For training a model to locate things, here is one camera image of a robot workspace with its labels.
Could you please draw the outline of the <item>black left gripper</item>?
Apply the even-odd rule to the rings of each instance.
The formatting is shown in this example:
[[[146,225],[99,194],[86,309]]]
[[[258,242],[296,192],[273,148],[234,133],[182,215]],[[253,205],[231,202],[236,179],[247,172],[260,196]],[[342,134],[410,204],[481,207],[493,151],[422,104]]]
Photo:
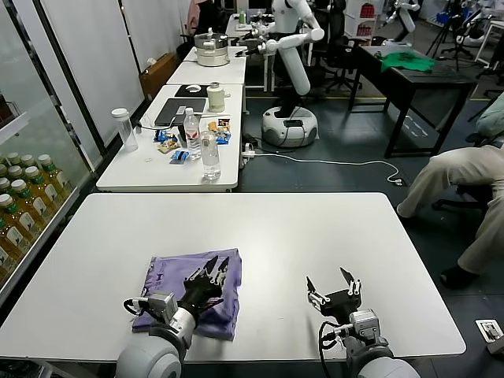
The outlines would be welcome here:
[[[218,256],[210,258],[202,267],[197,268],[183,282],[184,295],[178,301],[178,306],[188,312],[205,312],[222,303],[222,287],[227,276],[229,258],[225,258],[218,266],[217,273],[213,270]]]

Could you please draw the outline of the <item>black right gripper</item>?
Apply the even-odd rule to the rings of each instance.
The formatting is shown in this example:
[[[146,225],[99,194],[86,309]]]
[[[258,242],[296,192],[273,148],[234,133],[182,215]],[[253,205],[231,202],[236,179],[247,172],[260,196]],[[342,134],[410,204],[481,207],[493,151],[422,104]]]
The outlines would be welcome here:
[[[313,307],[320,307],[320,312],[325,317],[349,317],[361,306],[361,280],[340,268],[343,278],[348,284],[348,290],[333,292],[328,295],[320,294],[312,280],[306,277],[307,298]]]

